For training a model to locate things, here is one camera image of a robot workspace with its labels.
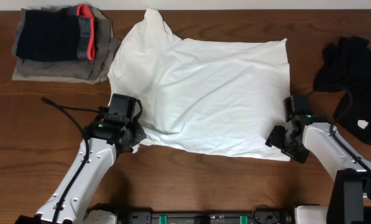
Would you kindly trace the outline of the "white t-shirt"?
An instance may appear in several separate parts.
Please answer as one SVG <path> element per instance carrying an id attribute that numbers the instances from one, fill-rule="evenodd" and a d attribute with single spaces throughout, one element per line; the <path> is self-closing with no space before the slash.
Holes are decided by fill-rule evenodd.
<path id="1" fill-rule="evenodd" d="M 287 161 L 266 140 L 285 122 L 286 40 L 210 42 L 176 36 L 148 9 L 110 66 L 113 93 L 142 103 L 143 144 L 228 157 Z"/>

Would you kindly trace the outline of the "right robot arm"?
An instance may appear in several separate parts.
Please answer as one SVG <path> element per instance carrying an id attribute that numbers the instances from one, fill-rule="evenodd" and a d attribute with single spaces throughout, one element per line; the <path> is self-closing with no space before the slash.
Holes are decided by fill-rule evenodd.
<path id="1" fill-rule="evenodd" d="M 291 159 L 304 163 L 314 154 L 334 181 L 327 207 L 299 205 L 287 223 L 371 223 L 371 162 L 363 158 L 326 119 L 312 115 L 307 98 L 283 101 L 285 126 L 276 125 L 267 138 Z"/>

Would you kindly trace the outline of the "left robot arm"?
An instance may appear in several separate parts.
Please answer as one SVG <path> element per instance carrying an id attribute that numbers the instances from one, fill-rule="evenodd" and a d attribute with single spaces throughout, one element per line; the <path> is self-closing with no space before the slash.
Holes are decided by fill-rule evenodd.
<path id="1" fill-rule="evenodd" d="M 109 205 L 89 204 L 106 172 L 122 153 L 133 152 L 146 138 L 139 123 L 143 112 L 137 98 L 113 94 L 109 106 L 100 106 L 96 117 L 82 128 L 80 148 L 56 191 L 32 217 L 21 215 L 16 223 L 119 223 Z"/>

